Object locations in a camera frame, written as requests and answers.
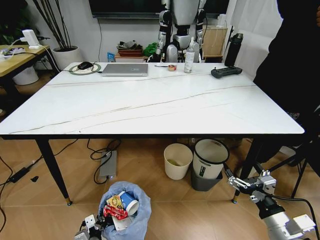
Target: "paper cup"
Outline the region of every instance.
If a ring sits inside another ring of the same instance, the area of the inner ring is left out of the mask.
[[[132,216],[133,214],[135,214],[139,208],[139,202],[125,191],[120,192],[118,196],[121,198],[124,210],[128,212],[128,215]]]
[[[185,145],[173,143],[164,150],[166,175],[173,180],[183,179],[193,159],[192,151]]]
[[[193,169],[196,176],[204,179],[216,179],[229,155],[227,146],[221,141],[200,139],[195,144],[193,155]]]

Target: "red wrapper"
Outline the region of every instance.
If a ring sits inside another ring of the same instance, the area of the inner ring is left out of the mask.
[[[109,214],[116,217],[116,219],[118,220],[122,220],[128,217],[128,212],[126,210],[106,205],[103,209],[103,215],[104,217],[107,217]]]

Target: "mouse pad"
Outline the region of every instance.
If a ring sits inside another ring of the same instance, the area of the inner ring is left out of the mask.
[[[69,73],[73,74],[73,75],[88,75],[88,74],[94,74],[95,72],[98,72],[101,70],[101,66],[97,63],[93,64],[93,67],[89,67],[87,69],[84,70],[80,70],[78,69],[78,65],[73,66],[69,69]]]

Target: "remote controller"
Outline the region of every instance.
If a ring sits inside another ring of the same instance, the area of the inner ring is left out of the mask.
[[[219,79],[223,76],[228,76],[228,75],[232,75],[232,74],[240,74],[240,73],[242,73],[242,69],[239,67],[235,67],[235,66],[229,66],[229,67],[225,67],[225,68],[221,68],[221,69],[214,68],[213,70],[211,70],[212,76],[214,76],[216,79]]]

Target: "computer mouse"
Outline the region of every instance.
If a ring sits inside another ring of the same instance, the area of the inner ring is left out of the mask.
[[[92,67],[93,67],[93,64],[88,61],[84,61],[78,65],[78,69],[80,69],[80,70],[85,70],[85,69],[92,68]]]

